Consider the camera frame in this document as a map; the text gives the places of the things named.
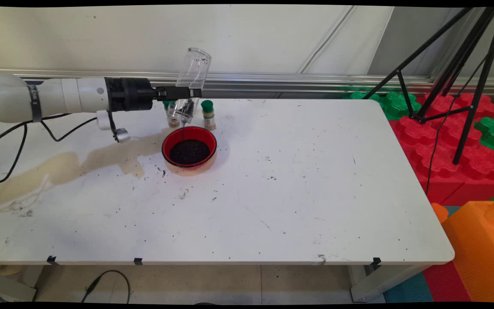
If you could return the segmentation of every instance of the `orange foam block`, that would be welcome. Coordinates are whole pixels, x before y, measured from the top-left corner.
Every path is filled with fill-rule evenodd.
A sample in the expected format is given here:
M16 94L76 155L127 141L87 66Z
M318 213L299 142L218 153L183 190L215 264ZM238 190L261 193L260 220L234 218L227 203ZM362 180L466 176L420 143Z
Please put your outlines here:
M470 299L494 303L494 201L468 202L442 226Z

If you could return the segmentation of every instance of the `table leg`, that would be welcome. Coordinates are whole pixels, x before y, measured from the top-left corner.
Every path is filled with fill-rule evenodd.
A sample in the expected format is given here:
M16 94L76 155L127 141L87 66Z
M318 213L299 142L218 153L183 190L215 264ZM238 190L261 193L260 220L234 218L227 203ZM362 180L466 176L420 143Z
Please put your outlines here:
M382 265L368 276L363 266L348 266L355 303L366 303L388 289L427 269L430 265Z

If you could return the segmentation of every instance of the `soil in bowl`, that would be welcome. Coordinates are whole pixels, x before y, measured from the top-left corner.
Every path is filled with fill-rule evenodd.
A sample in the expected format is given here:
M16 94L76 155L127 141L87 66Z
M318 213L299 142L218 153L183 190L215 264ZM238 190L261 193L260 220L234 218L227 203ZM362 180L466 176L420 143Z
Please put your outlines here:
M209 147L202 141L187 139L171 148L170 159L176 164L197 164L210 155Z

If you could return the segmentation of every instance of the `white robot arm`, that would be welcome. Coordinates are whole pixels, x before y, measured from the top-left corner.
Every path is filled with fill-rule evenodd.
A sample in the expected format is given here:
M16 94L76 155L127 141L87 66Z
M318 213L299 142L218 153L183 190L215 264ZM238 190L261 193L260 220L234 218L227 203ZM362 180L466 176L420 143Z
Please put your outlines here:
M201 95L201 89L152 88L147 78L54 78L28 85L18 76L0 74L0 121L39 122L55 114L96 113L98 127L112 130L116 141L124 142L129 134L115 129L112 112L149 110L152 100Z

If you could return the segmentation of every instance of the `tripod leg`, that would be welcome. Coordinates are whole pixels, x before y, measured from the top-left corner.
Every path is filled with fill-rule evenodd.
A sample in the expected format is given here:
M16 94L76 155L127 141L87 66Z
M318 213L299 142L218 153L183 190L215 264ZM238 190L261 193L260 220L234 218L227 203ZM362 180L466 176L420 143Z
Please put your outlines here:
M476 24L474 25L472 30L470 30L470 33L468 33L468 36L466 37L466 39L462 43L461 47L459 48L459 50L457 51L457 53L455 54L455 56L453 57L453 59L451 60L449 65L447 65L447 68L445 69L443 74L437 80L436 84L434 84L434 88L432 89L428 98L426 99L424 104L422 104L422 107L418 111L417 117L419 117L419 118L424 117L424 115L426 114L426 111L428 110L428 108L430 107L430 105L432 104L434 99L436 98L438 92L441 91L441 89L445 85L445 82L447 81L447 79L449 79L449 77L452 76L452 74L453 74L455 68L457 68L458 63L460 62L461 58L464 57L465 55L466 55L466 57L468 57L470 55L467 53L467 51L470 49L470 47L472 46L473 43L475 44L478 42L476 40L476 39L479 39L479 37L480 37L480 36L478 36L478 34L480 32L483 33L486 30L486 28L489 24L488 21L491 20L493 15L494 15L494 7L485 8L482 15L480 16L480 18L478 19L478 21L476 22Z
M489 16L489 18L487 20L487 24L484 27L482 27L482 29L480 30L480 32L478 33L478 35L476 36L476 38L472 42L472 45L470 47L468 47L468 50L464 53L462 59L459 61L459 64L457 65L457 68L455 69L455 72L453 73L453 77L451 77L447 81L447 86L445 86L445 88L443 89L443 92L441 92L442 96L447 95L449 93L449 90L451 90L451 87L455 83L455 80L457 80L457 77L461 73L461 70L464 67L466 61L468 60L468 58L472 54L472 51L474 51L474 48L476 47L476 45L480 41L482 35L484 34L485 30L487 29L487 27L488 27L489 23L492 21L492 19L493 19L493 16Z
M494 59L494 34L493 34L493 39L491 41L491 45L489 47L487 58L484 63L484 67L482 68L482 74L480 75L480 78L478 80L478 86L476 87L476 91L474 92L474 99L472 100L473 108L468 112L468 117L466 119L466 122L464 123L461 140L459 140L458 142L457 152L455 153L455 158L453 158L453 164L458 164L459 161L461 160L462 151L464 149L464 145L466 144L466 139L468 138L468 133L470 132L472 122L474 121L474 116L476 115L476 110L478 109L480 98L482 97L485 82L487 81L487 78L489 76L489 71L491 70L491 65L493 64L493 59Z
M375 92L377 92L380 88L382 88L382 86L386 85L387 82L389 82L394 76L396 76L396 71L398 70L401 71L403 68L405 68L411 61L413 61L414 58L417 58L417 56L420 55L420 53L422 53L424 49L426 49L428 46L431 45L431 43L433 43L435 40L441 37L441 35L445 33L445 31L449 30L449 28L451 28L451 26L453 26L459 19L465 16L467 12L470 12L471 9L472 8L464 8L460 12L458 12L457 15L455 15L450 21L448 21L447 24L443 25L441 29L437 30L437 33L434 33L432 37L430 37L414 53L412 53L409 57L407 57L407 59L405 59L400 65L398 65L397 68L395 68L390 74L388 74L388 76L386 76L382 80L382 82L379 82L379 84L375 86L373 90L368 92L368 94L366 94L363 98L364 99L370 98L373 94L375 94Z

